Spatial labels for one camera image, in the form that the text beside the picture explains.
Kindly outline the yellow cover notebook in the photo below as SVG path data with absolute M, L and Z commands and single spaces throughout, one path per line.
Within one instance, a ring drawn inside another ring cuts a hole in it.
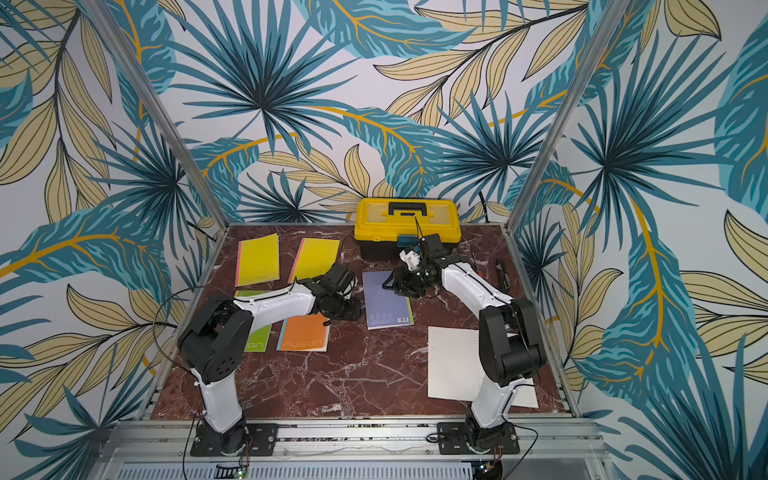
M 275 281 L 279 277 L 279 237 L 277 233 L 239 242 L 236 287 Z
M 294 262 L 288 282 L 322 276 L 337 259 L 340 241 L 304 238 Z

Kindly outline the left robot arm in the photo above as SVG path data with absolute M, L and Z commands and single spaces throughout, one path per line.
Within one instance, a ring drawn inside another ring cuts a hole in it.
M 352 295 L 356 276 L 335 263 L 321 276 L 247 298 L 211 296 L 179 335 L 178 349 L 196 380 L 203 415 L 193 456 L 270 456 L 275 424 L 249 424 L 236 391 L 235 372 L 248 337 L 274 323 L 310 314 L 328 320 L 356 321 L 362 302 Z

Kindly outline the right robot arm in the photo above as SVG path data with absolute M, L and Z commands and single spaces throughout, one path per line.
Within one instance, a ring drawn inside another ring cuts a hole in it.
M 535 305 L 491 285 L 437 234 L 420 237 L 399 257 L 401 264 L 385 281 L 386 289 L 421 298 L 437 286 L 455 295 L 479 320 L 478 356 L 484 377 L 461 428 L 438 433 L 448 442 L 441 452 L 486 453 L 502 446 L 514 434 L 505 418 L 512 399 L 547 363 Z

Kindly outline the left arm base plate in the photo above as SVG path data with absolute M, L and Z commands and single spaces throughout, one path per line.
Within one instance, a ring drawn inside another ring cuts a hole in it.
M 216 432 L 205 421 L 196 430 L 190 447 L 192 457 L 270 457 L 277 439 L 274 423 L 239 422 L 225 433 Z

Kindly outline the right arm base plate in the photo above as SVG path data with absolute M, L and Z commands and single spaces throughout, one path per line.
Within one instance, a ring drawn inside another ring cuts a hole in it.
M 520 452 L 516 431 L 508 422 L 489 429 L 469 421 L 440 422 L 436 438 L 441 455 L 485 455 L 498 451 L 513 455 Z

